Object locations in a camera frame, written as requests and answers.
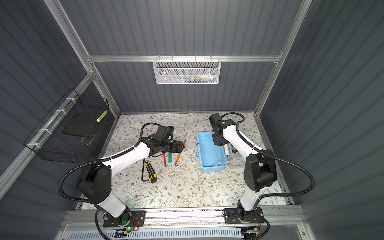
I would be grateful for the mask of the yellow black utility knife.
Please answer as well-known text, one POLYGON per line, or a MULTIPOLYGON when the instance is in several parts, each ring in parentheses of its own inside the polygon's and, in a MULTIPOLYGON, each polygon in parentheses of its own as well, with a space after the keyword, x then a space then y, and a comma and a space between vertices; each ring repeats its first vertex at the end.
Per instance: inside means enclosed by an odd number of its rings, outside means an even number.
POLYGON ((149 174, 149 181, 152 184, 156 183, 157 182, 157 175, 156 175, 156 173, 154 171, 154 168, 152 167, 151 163, 146 161, 145 162, 145 167, 146 167, 147 172, 149 174))

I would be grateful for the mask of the blue plastic tool box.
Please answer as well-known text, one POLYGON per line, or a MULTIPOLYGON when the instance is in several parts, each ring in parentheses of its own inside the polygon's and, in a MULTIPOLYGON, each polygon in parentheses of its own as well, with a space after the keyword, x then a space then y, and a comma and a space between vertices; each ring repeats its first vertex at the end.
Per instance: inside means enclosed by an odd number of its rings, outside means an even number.
POLYGON ((242 168, 245 160, 239 152, 232 153, 232 144, 230 154, 226 156, 224 146, 216 146, 213 142, 213 132, 197 133, 198 150, 197 157, 203 172, 218 172, 225 168, 242 168))

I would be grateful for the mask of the red pen screwdriver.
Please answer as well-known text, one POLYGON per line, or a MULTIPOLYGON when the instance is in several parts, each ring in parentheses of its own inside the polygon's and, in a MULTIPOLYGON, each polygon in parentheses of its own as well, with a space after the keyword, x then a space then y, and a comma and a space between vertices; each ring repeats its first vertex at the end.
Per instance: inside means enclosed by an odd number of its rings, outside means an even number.
POLYGON ((167 167, 167 158, 165 154, 163 154, 163 159, 164 159, 164 166, 167 167))

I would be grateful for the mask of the black hex key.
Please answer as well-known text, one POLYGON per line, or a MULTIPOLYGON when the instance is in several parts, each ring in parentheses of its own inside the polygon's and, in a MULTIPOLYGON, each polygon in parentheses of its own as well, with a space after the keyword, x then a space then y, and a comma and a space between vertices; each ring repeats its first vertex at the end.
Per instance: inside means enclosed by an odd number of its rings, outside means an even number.
POLYGON ((142 164, 142 175, 141 175, 141 181, 142 182, 148 182, 150 179, 144 179, 144 170, 146 166, 146 159, 143 159, 143 164, 142 164))

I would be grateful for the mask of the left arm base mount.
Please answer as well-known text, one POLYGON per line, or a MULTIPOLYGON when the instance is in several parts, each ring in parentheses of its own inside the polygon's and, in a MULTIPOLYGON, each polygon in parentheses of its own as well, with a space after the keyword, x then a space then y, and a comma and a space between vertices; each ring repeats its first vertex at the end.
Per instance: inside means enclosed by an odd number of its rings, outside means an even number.
POLYGON ((138 228, 144 225, 146 211, 124 211, 119 217, 115 218, 109 213, 104 214, 104 228, 138 228))

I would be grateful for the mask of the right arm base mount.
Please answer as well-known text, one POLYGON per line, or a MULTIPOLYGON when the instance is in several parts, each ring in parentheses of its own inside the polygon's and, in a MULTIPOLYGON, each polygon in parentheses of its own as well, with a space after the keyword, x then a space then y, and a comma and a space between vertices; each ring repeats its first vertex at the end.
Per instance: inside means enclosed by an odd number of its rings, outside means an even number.
POLYGON ((222 210, 222 215, 224 216, 225 223, 228 225, 262 224, 265 222, 261 218, 262 211, 260 209, 247 212, 240 208, 225 208, 222 210))

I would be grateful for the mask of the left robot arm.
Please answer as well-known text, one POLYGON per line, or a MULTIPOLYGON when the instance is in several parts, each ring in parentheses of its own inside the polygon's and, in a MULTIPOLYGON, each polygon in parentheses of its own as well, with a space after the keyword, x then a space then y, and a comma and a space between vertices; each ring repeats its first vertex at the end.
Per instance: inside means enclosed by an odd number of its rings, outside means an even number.
POLYGON ((147 123, 142 126, 138 142, 114 155, 101 158, 83 167, 77 183, 80 192, 96 206, 114 218, 119 218, 129 208, 112 192, 112 179, 122 170, 134 163, 153 157, 159 153, 181 153, 185 149, 182 141, 174 140, 173 126, 162 126, 157 123, 147 123), (143 136, 146 126, 158 127, 154 134, 143 136))

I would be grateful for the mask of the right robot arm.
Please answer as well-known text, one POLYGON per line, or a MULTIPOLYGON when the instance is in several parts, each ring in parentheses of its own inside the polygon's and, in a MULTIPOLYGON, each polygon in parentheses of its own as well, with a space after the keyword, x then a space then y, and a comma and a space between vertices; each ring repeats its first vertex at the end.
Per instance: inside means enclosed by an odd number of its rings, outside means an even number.
POLYGON ((213 128, 213 141, 217 146, 231 144, 245 160, 246 189, 238 201, 238 210, 247 213, 256 210, 262 198, 267 197, 269 187, 277 181, 275 159, 268 157, 271 152, 254 144, 240 130, 240 123, 245 120, 244 116, 236 113, 242 118, 236 123, 231 119, 224 120, 225 115, 215 113, 209 117, 213 128))

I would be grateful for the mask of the teal utility knife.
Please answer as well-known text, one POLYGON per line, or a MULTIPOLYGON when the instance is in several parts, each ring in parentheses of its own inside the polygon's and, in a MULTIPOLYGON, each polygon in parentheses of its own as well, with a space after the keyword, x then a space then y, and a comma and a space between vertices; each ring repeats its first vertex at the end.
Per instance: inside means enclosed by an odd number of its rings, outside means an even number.
POLYGON ((172 153, 168 153, 168 163, 171 164, 172 160, 173 160, 173 154, 172 153))

